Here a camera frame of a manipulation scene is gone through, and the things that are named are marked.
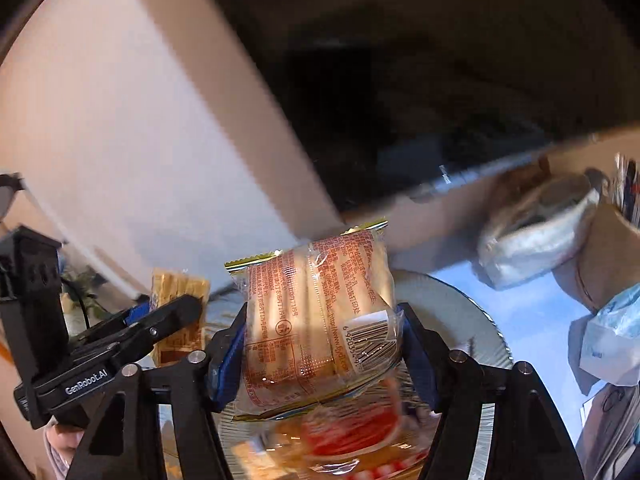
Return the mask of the person left hand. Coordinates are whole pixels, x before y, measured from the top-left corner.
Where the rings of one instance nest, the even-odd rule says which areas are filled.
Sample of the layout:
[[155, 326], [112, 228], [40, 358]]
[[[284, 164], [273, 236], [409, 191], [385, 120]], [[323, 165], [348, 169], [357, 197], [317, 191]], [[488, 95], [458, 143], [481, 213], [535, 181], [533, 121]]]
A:
[[55, 478], [65, 480], [85, 430], [52, 419], [43, 429], [44, 448]]

